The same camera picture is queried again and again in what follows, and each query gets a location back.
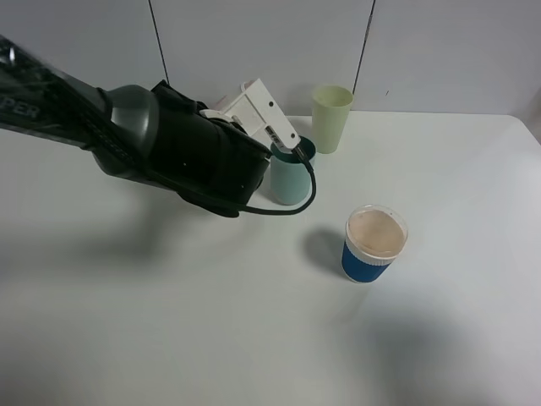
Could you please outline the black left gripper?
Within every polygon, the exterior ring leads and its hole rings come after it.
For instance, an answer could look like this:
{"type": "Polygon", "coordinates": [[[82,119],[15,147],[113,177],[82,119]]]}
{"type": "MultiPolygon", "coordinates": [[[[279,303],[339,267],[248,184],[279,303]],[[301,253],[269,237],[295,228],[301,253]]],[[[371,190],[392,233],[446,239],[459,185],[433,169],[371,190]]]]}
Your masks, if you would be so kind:
{"type": "Polygon", "coordinates": [[[204,103],[175,91],[164,80],[151,92],[159,106],[152,169],[202,194],[248,203],[269,166],[269,148],[236,124],[203,117],[204,103]]]}

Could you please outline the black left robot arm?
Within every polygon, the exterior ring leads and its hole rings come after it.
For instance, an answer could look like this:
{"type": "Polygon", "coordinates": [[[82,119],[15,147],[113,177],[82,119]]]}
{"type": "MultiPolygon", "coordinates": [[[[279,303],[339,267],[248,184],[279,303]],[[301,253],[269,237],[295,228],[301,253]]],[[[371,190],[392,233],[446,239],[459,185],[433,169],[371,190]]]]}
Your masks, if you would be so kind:
{"type": "Polygon", "coordinates": [[[169,189],[230,216],[259,188],[270,150],[166,81],[88,85],[1,40],[1,125],[90,152],[115,178],[169,189]]]}

